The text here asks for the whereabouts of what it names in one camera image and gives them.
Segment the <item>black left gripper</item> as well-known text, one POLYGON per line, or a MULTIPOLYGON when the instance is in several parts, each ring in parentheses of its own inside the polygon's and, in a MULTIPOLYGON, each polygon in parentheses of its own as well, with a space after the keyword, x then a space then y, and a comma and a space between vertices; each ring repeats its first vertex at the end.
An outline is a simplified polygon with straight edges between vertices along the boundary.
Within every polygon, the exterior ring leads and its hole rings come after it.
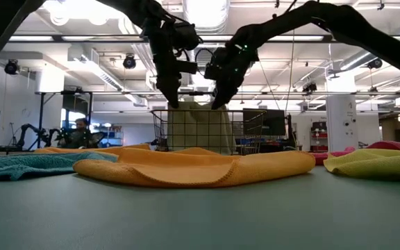
POLYGON ((143 37, 149 41, 158 89, 177 108, 183 72, 177 70, 176 61, 200 44, 195 25, 173 15, 150 16, 144 21, 143 37))

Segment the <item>pale green microfiber towel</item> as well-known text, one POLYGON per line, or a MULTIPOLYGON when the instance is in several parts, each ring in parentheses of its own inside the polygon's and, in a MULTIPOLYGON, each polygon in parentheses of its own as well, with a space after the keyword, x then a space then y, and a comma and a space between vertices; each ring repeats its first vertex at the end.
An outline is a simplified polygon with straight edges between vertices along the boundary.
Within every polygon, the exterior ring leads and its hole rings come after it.
POLYGON ((225 156, 236 151, 232 112, 222 106, 180 102, 178 108, 168 107, 167 145, 170 151, 199 147, 225 156))

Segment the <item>orange microfiber towel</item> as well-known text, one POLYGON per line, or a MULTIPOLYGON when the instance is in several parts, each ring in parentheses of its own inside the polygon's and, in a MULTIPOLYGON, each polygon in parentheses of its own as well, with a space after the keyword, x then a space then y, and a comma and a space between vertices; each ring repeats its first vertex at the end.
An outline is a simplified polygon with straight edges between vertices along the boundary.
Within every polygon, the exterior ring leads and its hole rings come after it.
POLYGON ((120 146, 120 147, 108 147, 108 148, 91 148, 91 149, 65 149, 58 147, 46 147, 41 149, 36 149, 34 153, 102 153, 109 155, 121 155, 125 150, 139 150, 139 151, 150 151, 151 148, 148 144, 134 144, 129 146, 120 146))
POLYGON ((125 148, 116 162, 80 160, 77 174, 153 188, 221 188, 306 174, 315 157, 303 151, 223 156, 201 148, 163 152, 125 148))

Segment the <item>yellow microfiber towel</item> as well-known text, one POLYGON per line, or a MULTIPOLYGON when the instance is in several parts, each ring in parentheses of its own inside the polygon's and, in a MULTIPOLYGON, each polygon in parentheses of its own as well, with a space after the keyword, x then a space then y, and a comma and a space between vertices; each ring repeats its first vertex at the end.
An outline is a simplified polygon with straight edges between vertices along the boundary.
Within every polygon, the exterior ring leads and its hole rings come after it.
POLYGON ((326 170, 349 178, 400 181, 400 151, 359 149, 324 160, 326 170))

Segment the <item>teal microfiber towel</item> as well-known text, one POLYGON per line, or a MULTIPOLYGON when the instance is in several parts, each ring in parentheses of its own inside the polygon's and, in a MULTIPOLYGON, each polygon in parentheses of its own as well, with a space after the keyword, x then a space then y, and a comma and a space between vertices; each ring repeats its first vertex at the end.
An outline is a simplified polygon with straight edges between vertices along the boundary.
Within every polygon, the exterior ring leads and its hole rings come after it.
POLYGON ((73 165, 80 160, 115 162, 111 153, 84 151, 82 153, 27 153, 0 156, 0 181, 19 181, 74 173, 73 165))

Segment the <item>pink microfiber towel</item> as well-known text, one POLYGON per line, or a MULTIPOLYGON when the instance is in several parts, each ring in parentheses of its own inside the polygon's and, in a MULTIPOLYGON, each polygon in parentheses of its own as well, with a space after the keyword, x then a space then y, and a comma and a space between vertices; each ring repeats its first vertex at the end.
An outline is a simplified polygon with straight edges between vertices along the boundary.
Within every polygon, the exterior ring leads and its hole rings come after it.
MULTIPOLYGON (((375 142, 369 146, 367 149, 391 149, 391 150, 399 150, 400 151, 400 142, 395 141, 380 141, 375 142)), ((344 151, 333 151, 333 152, 324 152, 324 153, 312 153, 315 157, 316 165, 323 165, 324 161, 328 157, 339 157, 347 155, 356 149, 354 147, 347 147, 344 151)))

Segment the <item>large black monitor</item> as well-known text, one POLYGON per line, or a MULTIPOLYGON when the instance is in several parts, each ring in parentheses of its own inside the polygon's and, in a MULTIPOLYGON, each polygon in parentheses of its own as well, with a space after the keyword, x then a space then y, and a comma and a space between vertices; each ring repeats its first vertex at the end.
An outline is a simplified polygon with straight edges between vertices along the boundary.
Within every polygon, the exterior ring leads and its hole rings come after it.
POLYGON ((244 108, 242 111, 245 135, 286 135, 283 110, 244 108))

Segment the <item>black overhead light bar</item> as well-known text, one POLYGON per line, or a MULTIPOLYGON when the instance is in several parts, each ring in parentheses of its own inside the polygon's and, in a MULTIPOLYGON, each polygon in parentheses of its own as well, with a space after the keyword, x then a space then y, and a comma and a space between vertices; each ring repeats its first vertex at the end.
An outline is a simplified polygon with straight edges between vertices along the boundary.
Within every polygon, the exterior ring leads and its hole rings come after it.
MULTIPOLYGON (((200 35, 203 43, 222 44, 231 39, 232 35, 200 35)), ((400 41, 400 35, 393 35, 400 41)), ((339 43, 331 35, 278 35, 264 43, 339 43)), ((22 35, 15 34, 8 43, 145 43, 147 40, 138 35, 22 35)))

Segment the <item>blue storage shelf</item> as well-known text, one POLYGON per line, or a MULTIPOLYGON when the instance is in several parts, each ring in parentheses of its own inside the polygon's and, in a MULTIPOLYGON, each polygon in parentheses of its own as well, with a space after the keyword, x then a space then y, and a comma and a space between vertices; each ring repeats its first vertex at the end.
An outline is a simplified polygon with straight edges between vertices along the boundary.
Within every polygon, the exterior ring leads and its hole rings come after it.
POLYGON ((101 148, 120 147, 123 145, 124 134, 122 126, 104 123, 100 125, 98 131, 103 133, 103 139, 99 143, 101 148))

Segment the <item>person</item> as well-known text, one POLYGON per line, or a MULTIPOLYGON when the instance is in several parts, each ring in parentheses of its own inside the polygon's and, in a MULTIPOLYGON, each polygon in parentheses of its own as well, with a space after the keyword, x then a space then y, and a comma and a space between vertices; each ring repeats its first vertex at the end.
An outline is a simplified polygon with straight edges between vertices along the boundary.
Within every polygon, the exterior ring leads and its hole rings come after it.
POLYGON ((76 128, 61 129, 56 138, 58 147, 65 149, 98 148, 104 134, 102 132, 92 133, 86 118, 79 118, 75 122, 76 128))

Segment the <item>red tool cart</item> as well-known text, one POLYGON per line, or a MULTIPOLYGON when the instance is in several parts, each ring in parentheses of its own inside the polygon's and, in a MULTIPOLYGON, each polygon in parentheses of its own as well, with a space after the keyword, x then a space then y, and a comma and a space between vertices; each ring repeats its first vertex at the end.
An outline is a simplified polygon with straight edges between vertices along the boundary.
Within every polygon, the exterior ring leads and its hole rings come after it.
POLYGON ((326 122, 313 122, 310 128, 310 151, 323 153, 328 151, 328 131, 326 122))

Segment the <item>white column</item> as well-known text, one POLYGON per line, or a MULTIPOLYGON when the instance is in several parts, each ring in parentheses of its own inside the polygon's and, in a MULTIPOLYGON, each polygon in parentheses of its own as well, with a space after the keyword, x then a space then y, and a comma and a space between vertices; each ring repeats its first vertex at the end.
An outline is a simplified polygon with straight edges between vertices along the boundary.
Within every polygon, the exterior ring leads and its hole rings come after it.
POLYGON ((355 78, 349 72, 326 79, 326 120, 329 151, 358 148, 355 78))

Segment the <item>green table mat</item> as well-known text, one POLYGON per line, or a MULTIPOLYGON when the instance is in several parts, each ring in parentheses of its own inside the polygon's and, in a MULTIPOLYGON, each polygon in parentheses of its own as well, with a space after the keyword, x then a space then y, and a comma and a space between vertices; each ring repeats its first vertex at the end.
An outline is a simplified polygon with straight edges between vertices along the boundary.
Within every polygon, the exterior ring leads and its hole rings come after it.
POLYGON ((400 250, 400 182, 309 174, 155 189, 76 174, 0 182, 0 250, 400 250))

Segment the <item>silver ceiling duct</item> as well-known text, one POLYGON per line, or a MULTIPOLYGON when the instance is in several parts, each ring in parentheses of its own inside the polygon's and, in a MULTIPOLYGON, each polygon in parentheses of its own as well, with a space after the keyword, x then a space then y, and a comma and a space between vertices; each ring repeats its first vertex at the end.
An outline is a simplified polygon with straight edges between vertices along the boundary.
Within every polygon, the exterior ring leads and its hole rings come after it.
POLYGON ((183 16, 200 34, 218 34, 226 29, 230 0, 183 0, 183 16))

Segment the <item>black background stand frame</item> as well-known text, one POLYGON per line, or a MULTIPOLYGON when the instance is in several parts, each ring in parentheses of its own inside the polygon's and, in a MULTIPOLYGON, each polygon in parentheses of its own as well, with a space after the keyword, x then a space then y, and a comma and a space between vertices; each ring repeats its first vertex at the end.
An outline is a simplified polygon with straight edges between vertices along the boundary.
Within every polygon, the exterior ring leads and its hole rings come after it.
POLYGON ((82 95, 82 94, 88 94, 90 99, 88 101, 88 109, 87 109, 87 121, 88 123, 91 122, 92 120, 92 107, 93 107, 93 96, 94 92, 91 91, 70 91, 70 90, 63 90, 60 92, 36 92, 35 94, 40 95, 40 113, 39 113, 39 122, 38 122, 38 128, 41 130, 43 129, 43 116, 44 116, 44 105, 54 96, 56 95, 82 95))

